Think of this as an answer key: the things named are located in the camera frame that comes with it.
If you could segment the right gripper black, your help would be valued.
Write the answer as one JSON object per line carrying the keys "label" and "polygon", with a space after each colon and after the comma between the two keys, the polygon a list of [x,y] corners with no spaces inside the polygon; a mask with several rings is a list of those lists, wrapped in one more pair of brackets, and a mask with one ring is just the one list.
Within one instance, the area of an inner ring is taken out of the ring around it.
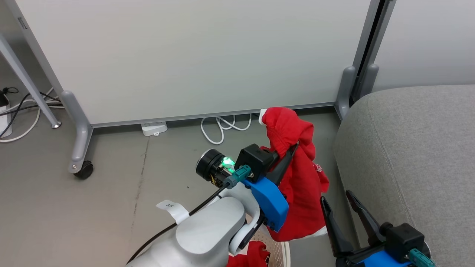
{"label": "right gripper black", "polygon": [[393,226],[385,222],[381,226],[366,207],[346,190],[351,208],[358,214],[368,236],[368,246],[353,251],[334,219],[334,212],[325,197],[320,198],[331,250],[337,267],[424,267],[425,236],[408,223]]}

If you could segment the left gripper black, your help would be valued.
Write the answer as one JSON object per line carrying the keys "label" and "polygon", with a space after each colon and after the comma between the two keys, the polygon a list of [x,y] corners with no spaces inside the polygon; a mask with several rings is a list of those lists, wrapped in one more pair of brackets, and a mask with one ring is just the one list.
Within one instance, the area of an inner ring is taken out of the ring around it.
{"label": "left gripper black", "polygon": [[280,157],[277,151],[272,152],[270,149],[261,148],[257,144],[248,145],[241,149],[236,159],[235,169],[247,165],[251,169],[248,176],[249,181],[257,182],[266,175],[268,180],[279,186],[298,147],[299,142],[290,146],[284,156]]}

